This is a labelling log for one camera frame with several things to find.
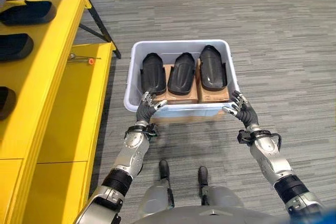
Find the brown cardboard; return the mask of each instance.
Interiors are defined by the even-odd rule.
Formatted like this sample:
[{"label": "brown cardboard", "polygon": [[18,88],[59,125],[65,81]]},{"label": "brown cardboard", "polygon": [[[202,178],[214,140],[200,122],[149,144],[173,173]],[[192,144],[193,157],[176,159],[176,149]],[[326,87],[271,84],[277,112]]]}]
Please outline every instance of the brown cardboard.
[{"label": "brown cardboard", "polygon": [[202,87],[201,83],[201,60],[198,59],[196,67],[196,83],[199,103],[227,102],[230,100],[227,86],[220,91],[208,91]]},{"label": "brown cardboard", "polygon": [[151,123],[158,125],[170,124],[170,123],[190,123],[190,122],[207,122],[207,121],[222,121],[223,116],[226,113],[220,110],[216,115],[213,116],[180,116],[177,118],[151,118]]},{"label": "brown cardboard", "polygon": [[196,86],[196,79],[194,77],[193,84],[191,86],[191,90],[189,94],[186,95],[176,95],[172,94],[168,91],[168,80],[171,68],[174,65],[163,65],[165,73],[166,73],[166,84],[167,84],[167,90],[163,94],[158,95],[155,97],[155,101],[162,101],[164,99],[168,100],[168,104],[192,104],[198,102],[197,97],[197,86]]}]

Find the cable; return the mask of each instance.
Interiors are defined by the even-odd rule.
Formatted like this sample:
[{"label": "cable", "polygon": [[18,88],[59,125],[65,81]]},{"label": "cable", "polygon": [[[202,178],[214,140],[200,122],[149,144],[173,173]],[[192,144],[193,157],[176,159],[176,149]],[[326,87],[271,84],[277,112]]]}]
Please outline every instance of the cable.
[{"label": "cable", "polygon": [[278,151],[280,151],[280,148],[281,148],[281,135],[278,134],[278,133],[272,133],[271,137],[274,137],[274,136],[277,136],[278,137]]}]

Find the plastic storage bin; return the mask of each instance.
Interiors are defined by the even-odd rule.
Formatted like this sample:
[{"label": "plastic storage bin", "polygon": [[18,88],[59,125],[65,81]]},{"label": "plastic storage bin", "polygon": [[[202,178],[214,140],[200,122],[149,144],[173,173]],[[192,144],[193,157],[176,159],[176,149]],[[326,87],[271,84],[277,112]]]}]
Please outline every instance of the plastic storage bin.
[{"label": "plastic storage bin", "polygon": [[[168,40],[168,41],[140,41],[135,43],[131,52],[131,63],[127,77],[127,88],[124,97],[125,108],[136,112],[142,97],[140,69],[142,61],[147,54],[156,52],[164,64],[174,64],[175,59],[183,52],[193,55],[195,62],[206,45],[214,46],[222,56],[222,62],[226,63],[227,86],[229,93],[239,91],[235,69],[232,62],[230,48],[227,42],[220,39],[208,40]],[[180,116],[213,116],[228,103],[197,103],[197,104],[172,104],[166,105],[154,115],[156,118],[180,117]]]}]

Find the robotic arm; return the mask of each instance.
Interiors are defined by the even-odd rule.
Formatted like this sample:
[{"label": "robotic arm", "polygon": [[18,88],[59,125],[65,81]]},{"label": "robotic arm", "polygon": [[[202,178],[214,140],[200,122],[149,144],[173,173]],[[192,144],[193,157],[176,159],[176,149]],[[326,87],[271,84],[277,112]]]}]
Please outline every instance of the robotic arm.
[{"label": "robotic arm", "polygon": [[[292,220],[304,221],[305,217],[309,219],[319,216],[323,209],[322,203],[307,189],[279,153],[281,136],[271,134],[259,126],[257,113],[240,92],[234,91],[232,95],[232,108],[223,107],[223,110],[244,123],[246,130],[239,131],[238,141],[250,146],[250,152],[258,162],[263,176],[285,203]],[[278,137],[278,144],[272,139],[274,136]]]},{"label": "robotic arm", "polygon": [[139,174],[143,157],[149,148],[149,140],[157,136],[156,125],[149,124],[151,116],[167,104],[163,100],[156,105],[146,92],[137,110],[136,123],[125,132],[124,146],[114,162],[111,172],[101,186],[93,192],[80,212],[75,224],[119,224],[118,213],[132,181]]}]

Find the gray carpet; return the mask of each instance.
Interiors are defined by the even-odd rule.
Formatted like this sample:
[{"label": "gray carpet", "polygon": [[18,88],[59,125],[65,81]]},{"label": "gray carpet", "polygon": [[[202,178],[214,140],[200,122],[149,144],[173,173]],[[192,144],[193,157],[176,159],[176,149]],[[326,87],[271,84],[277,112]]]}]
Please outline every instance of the gray carpet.
[{"label": "gray carpet", "polygon": [[[336,204],[336,0],[92,0],[122,53],[113,62],[92,186],[110,170],[134,114],[123,105],[130,51],[141,40],[223,39],[233,54],[238,84],[261,125],[282,135],[282,154],[328,207]],[[95,28],[86,13],[83,22]],[[101,42],[80,30],[76,42]],[[277,193],[247,146],[243,125],[220,121],[160,125],[126,196],[123,223],[137,218],[145,190],[158,179],[158,162],[171,169],[176,206],[199,205],[197,169],[210,183],[231,188],[249,209],[283,215]]]}]

